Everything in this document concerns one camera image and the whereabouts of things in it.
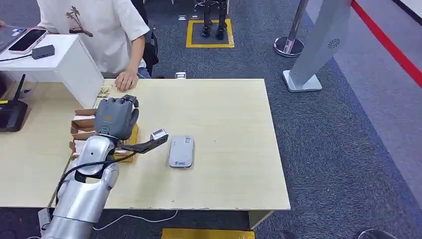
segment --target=person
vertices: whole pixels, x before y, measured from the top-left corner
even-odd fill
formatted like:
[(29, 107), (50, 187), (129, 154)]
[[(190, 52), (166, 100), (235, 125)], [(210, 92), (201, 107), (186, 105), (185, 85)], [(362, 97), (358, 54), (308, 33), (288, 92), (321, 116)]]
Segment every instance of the person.
[(38, 27), (51, 33), (79, 34), (98, 69), (102, 73), (118, 73), (118, 90), (134, 88), (138, 77), (151, 78), (142, 59), (143, 35), (149, 27), (131, 0), (37, 2), (41, 18)]

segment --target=person's hand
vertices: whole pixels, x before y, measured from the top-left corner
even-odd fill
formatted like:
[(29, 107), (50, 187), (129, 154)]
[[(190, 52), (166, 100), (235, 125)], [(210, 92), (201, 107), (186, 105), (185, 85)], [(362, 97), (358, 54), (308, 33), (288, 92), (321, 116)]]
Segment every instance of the person's hand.
[(129, 89), (135, 88), (138, 80), (138, 72), (123, 71), (116, 78), (114, 85), (119, 91), (127, 91)]

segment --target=silver power bank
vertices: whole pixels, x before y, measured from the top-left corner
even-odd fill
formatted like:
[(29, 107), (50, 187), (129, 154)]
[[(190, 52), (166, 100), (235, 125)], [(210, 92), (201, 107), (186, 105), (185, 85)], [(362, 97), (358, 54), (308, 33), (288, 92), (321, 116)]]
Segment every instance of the silver power bank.
[(194, 138), (191, 136), (173, 136), (170, 144), (169, 166), (189, 168), (194, 161)]

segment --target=smartphone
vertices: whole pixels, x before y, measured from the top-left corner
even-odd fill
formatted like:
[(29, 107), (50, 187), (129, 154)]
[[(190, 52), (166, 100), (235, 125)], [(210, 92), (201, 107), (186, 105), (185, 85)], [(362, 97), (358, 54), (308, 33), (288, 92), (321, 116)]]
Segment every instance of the smartphone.
[(9, 52), (28, 54), (47, 34), (45, 29), (31, 29), (9, 48)]

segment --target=robotic arm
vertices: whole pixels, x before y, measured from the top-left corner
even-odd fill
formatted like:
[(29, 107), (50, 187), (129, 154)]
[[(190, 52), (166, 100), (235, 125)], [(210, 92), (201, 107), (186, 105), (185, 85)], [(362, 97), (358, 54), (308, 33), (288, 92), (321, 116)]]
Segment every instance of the robotic arm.
[[(71, 162), (60, 180), (53, 219), (42, 239), (89, 238), (117, 181), (116, 162), (124, 159), (113, 159), (115, 149), (146, 153), (167, 141), (168, 134), (160, 129), (153, 132), (146, 143), (120, 144), (131, 135), (139, 116), (137, 107), (136, 97), (130, 95), (100, 102), (94, 122), (98, 134), (88, 138), (80, 156)], [(87, 183), (87, 178), (98, 181)]]

